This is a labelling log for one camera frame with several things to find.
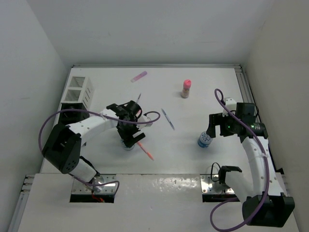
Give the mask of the pink cap glue bottle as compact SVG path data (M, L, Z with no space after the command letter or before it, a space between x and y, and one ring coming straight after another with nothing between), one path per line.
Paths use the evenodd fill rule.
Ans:
M189 93L190 93L190 88L191 88L191 80L190 79L186 79L183 82L183 89L181 92L181 97L182 98L188 98L189 97Z

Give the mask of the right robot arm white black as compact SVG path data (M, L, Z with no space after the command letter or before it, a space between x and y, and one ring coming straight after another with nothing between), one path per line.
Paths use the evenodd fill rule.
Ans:
M216 126L223 137L237 135L244 148L252 175L249 183L240 167L221 166L219 185L231 188L242 203L242 216L248 226L282 228L295 208L292 197L280 186L268 149L266 126L256 121L255 104L221 101L224 111L209 115L206 134L215 138Z

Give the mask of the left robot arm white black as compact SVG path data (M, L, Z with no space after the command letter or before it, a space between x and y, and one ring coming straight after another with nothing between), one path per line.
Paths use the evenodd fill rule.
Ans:
M93 137L111 130L117 132L127 148L145 137L140 128L146 123L141 107L134 101L111 104L100 113L82 121L56 124L42 150L42 154L62 174L69 174L90 183L98 174L94 167L81 157L81 148Z

